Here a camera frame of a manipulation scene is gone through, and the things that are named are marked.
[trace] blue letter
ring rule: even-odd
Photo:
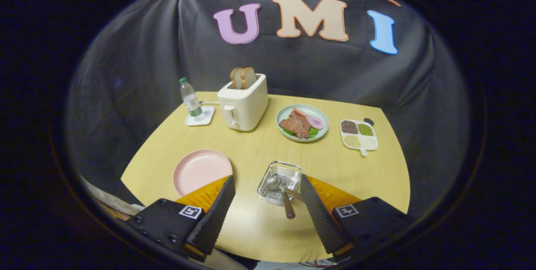
[[[369,10],[367,14],[374,20],[376,37],[370,41],[370,46],[385,53],[397,54],[398,50],[394,46],[393,27],[394,20],[390,16]]]

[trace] wire basket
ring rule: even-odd
[[[268,181],[272,176],[279,176],[281,178],[280,187],[297,191],[300,186],[301,175],[301,167],[291,165],[290,163],[283,161],[274,161],[268,165],[268,169],[266,169],[266,172],[260,181],[259,187],[257,188],[257,193],[263,201],[283,206],[283,191],[280,189],[266,189]]]

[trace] black seeds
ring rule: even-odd
[[[344,133],[358,134],[358,126],[353,121],[342,121],[340,127]]]

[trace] white toaster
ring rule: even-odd
[[[231,129],[251,131],[268,107],[266,75],[255,74],[257,81],[248,89],[233,89],[232,82],[218,91],[225,124]]]

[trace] beige letter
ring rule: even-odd
[[[300,22],[303,30],[312,37],[316,29],[324,22],[324,28],[318,35],[324,39],[335,41],[348,41],[344,32],[343,11],[346,3],[338,0],[320,0],[316,9],[311,10],[302,0],[272,0],[279,4],[281,9],[281,29],[277,35],[283,38],[300,36],[296,28],[296,21]]]

